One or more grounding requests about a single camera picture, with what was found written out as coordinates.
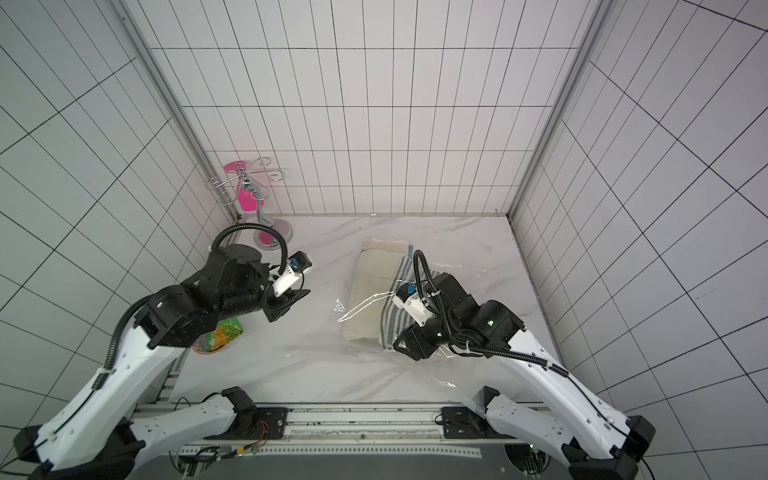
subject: transparent plastic sheet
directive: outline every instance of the transparent plastic sheet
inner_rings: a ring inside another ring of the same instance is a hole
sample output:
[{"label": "transparent plastic sheet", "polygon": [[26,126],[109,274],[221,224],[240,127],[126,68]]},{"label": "transparent plastic sheet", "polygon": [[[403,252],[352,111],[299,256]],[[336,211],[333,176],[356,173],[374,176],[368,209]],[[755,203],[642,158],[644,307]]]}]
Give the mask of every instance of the transparent plastic sheet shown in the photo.
[{"label": "transparent plastic sheet", "polygon": [[[294,352],[309,361],[348,365],[386,362],[391,368],[385,369],[370,381],[386,385],[400,376],[415,375],[419,381],[428,382],[433,389],[442,390],[442,398],[464,403],[478,414],[484,410],[482,399],[477,397],[483,386],[492,386],[509,398],[521,399],[525,387],[492,359],[457,356],[447,346],[441,346],[430,358],[416,362],[391,350],[391,345],[382,344],[382,335],[386,333],[382,328],[382,319],[391,319],[394,314],[405,313],[404,310],[393,312],[397,309],[390,303],[400,285],[413,281],[412,268],[404,266],[402,259],[412,258],[418,246],[406,243],[403,250],[395,249],[400,252],[401,258],[398,260],[397,255],[390,254],[392,248],[386,245],[384,250],[376,248],[376,242],[381,240],[366,242],[368,240],[363,242],[362,250],[353,253],[358,255],[357,261],[353,271],[347,273],[343,287],[339,287],[334,295],[333,311],[318,313],[326,315],[322,328],[295,339],[292,345]],[[441,257],[429,251],[424,253],[433,275],[439,272],[450,273],[478,303],[490,300],[484,292],[489,290],[494,280],[486,270],[455,258]],[[411,323],[413,320],[410,317],[407,323],[394,322],[399,329],[395,336]]]}]

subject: beige towel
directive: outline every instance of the beige towel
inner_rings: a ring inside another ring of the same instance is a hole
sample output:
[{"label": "beige towel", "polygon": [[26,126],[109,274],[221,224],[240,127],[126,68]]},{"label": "beige towel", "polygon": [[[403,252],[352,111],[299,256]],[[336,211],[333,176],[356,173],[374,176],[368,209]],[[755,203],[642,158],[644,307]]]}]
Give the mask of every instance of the beige towel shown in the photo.
[{"label": "beige towel", "polygon": [[352,292],[342,318],[346,340],[379,339],[381,312],[400,260],[408,253],[408,242],[369,238],[362,242],[357,258]]}]

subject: marble floor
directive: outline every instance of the marble floor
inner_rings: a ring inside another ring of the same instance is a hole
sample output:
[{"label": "marble floor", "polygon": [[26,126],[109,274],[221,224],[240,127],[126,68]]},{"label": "marble floor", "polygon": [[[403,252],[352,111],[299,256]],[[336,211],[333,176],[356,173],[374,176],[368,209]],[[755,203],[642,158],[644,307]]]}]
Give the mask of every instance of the marble floor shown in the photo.
[{"label": "marble floor", "polygon": [[[360,244],[366,238],[407,240],[442,265],[478,303],[497,300],[515,312],[554,353],[553,342],[505,217],[286,217],[294,230],[289,254],[315,265],[312,293],[275,323],[261,312],[239,318],[243,335],[225,349],[190,352],[171,399],[199,401],[242,387],[256,402],[467,402],[483,385],[510,398],[536,398],[495,362],[435,355],[414,362],[399,353],[355,346],[341,336]],[[251,230],[238,243],[255,246]],[[264,252],[275,264],[277,252]]]}]

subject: cable tie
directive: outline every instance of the cable tie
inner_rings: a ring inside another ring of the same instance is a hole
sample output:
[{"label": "cable tie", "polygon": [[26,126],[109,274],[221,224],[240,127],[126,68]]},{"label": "cable tie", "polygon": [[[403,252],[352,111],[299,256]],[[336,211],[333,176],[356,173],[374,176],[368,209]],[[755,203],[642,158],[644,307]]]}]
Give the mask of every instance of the cable tie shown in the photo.
[{"label": "cable tie", "polygon": [[469,340],[466,341],[466,343],[464,344],[464,347],[465,348],[463,350],[462,349],[457,349],[457,350],[461,353],[472,353],[472,351],[469,349]]}]

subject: gray striped cloth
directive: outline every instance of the gray striped cloth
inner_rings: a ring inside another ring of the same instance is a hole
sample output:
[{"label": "gray striped cloth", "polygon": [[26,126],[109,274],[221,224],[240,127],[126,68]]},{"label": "gray striped cloth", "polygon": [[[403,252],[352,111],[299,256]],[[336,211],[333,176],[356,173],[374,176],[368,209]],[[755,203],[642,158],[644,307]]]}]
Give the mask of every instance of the gray striped cloth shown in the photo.
[{"label": "gray striped cloth", "polygon": [[[435,270],[429,271],[432,274],[432,278],[438,276],[440,272]],[[403,257],[400,260],[400,264],[397,267],[395,278],[392,281],[392,286],[389,288],[390,292],[396,292],[398,288],[404,283],[414,283],[416,280],[413,274],[413,260],[408,257]],[[379,331],[379,339],[381,340],[382,348],[384,350],[393,351],[392,344],[395,342],[397,336],[411,323],[413,318],[403,309],[399,309],[392,302],[394,295],[388,297],[384,301],[384,307],[382,308],[381,326]]]}]

